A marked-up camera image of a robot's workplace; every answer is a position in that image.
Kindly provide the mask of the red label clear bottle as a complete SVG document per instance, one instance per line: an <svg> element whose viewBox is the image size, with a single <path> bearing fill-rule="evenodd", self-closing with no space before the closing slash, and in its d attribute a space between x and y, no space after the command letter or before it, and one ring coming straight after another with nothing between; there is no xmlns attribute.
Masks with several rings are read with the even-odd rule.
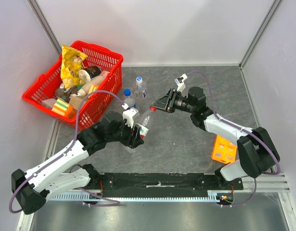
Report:
<svg viewBox="0 0 296 231"><path fill-rule="evenodd" d="M154 113L153 111L150 110L150 108L145 111L141 117L139 118L139 120L136 122L134 122L133 127L137 124L140 128L140 138L141 139L145 139L148 131L150 130L150 128L152 127L153 124L153 120L154 120ZM126 147L126 150L130 153L135 152L134 149L131 149L129 147Z"/></svg>

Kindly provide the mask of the blue label pepsi bottle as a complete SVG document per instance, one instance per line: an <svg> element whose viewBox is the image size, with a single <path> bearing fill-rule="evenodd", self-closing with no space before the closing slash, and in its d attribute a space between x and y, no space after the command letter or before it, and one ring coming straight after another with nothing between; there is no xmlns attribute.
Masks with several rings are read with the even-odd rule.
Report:
<svg viewBox="0 0 296 231"><path fill-rule="evenodd" d="M126 103L130 108L136 108L135 96L132 93L130 96L124 95L124 103Z"/></svg>

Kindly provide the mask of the red bottle cap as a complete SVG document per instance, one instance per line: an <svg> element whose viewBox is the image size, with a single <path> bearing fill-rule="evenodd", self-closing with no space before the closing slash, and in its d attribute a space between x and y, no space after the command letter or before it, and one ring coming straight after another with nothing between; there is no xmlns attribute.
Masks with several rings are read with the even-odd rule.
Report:
<svg viewBox="0 0 296 231"><path fill-rule="evenodd" d="M155 107L150 106L150 110L155 112L157 109Z"/></svg>

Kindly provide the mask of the blue bottle cap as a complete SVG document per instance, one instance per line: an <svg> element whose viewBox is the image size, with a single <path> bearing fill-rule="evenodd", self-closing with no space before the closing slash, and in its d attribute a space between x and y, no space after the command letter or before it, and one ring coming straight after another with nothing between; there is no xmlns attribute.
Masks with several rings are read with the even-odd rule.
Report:
<svg viewBox="0 0 296 231"><path fill-rule="evenodd" d="M125 89L125 90L124 90L124 95L125 95L125 96L130 96L130 95L131 95L131 91L130 91L130 89Z"/></svg>

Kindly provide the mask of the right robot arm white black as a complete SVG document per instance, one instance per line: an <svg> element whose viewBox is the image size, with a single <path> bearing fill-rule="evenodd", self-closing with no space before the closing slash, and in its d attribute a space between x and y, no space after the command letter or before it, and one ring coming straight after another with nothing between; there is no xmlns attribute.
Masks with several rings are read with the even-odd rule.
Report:
<svg viewBox="0 0 296 231"><path fill-rule="evenodd" d="M215 186L226 189L237 178L257 178L273 166L279 166L280 156L266 129L247 128L235 124L215 113L206 104L206 96L200 87L191 87L187 96L171 88L162 98L151 104L167 113L176 110L190 113L192 123L207 132L214 133L237 146L239 159L216 170Z"/></svg>

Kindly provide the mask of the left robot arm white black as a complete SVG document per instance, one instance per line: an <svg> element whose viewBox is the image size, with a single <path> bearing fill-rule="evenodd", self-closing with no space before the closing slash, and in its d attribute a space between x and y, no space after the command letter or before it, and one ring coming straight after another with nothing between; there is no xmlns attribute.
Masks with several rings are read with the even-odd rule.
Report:
<svg viewBox="0 0 296 231"><path fill-rule="evenodd" d="M9 202L9 211L29 215L38 211L55 195L71 188L98 187L100 178L92 165L82 167L74 175L59 175L77 162L104 149L110 142L120 142L129 148L143 144L140 129L134 125L138 116L139 111L135 108L127 109L122 114L109 112L100 122L76 132L74 139L65 148L43 163L27 171L15 170L11 174L13 195ZM21 207L18 211L12 208L14 200Z"/></svg>

